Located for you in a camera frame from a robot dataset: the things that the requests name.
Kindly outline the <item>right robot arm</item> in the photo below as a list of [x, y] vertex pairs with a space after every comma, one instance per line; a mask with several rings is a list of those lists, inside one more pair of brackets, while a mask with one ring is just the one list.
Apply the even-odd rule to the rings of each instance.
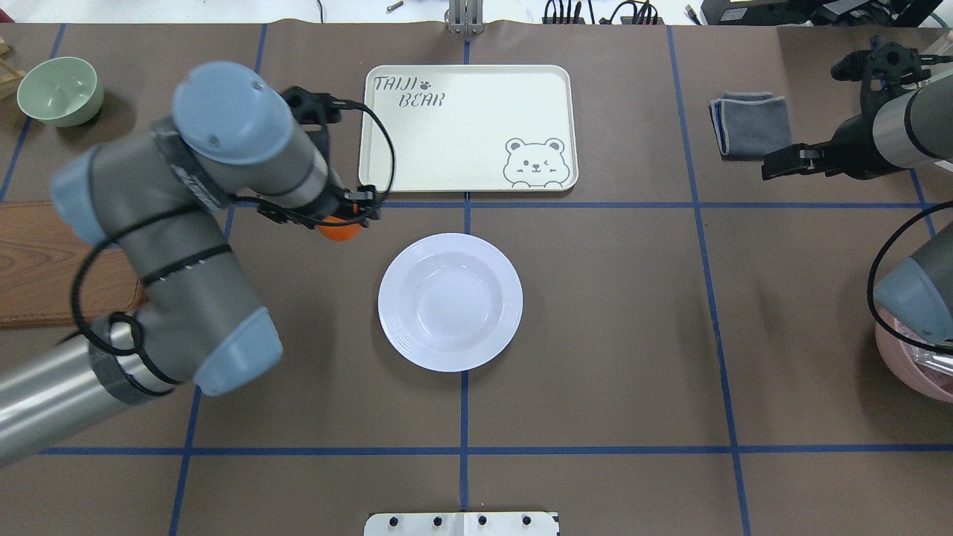
[[[943, 76], [848, 119], [827, 142], [792, 144], [769, 153], [760, 174], [765, 181], [815, 173], [878, 179], [950, 162], [951, 152], [951, 78]], [[869, 312], [886, 333], [943, 356], [951, 353], [951, 227], [944, 227], [887, 275], [880, 275], [879, 268], [906, 231], [950, 208], [950, 202], [938, 203], [897, 228], [871, 262], [865, 290]]]

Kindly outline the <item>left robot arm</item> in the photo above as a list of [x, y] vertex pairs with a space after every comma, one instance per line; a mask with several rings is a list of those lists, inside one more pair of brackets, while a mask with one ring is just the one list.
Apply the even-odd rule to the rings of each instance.
[[345, 187], [327, 128], [364, 103], [277, 92], [217, 61], [177, 86], [147, 131], [102, 144], [51, 184], [58, 216], [91, 251], [69, 288], [75, 334], [2, 376], [2, 465], [193, 383], [219, 396], [284, 349], [215, 214], [251, 203], [276, 223], [361, 229], [389, 190]]

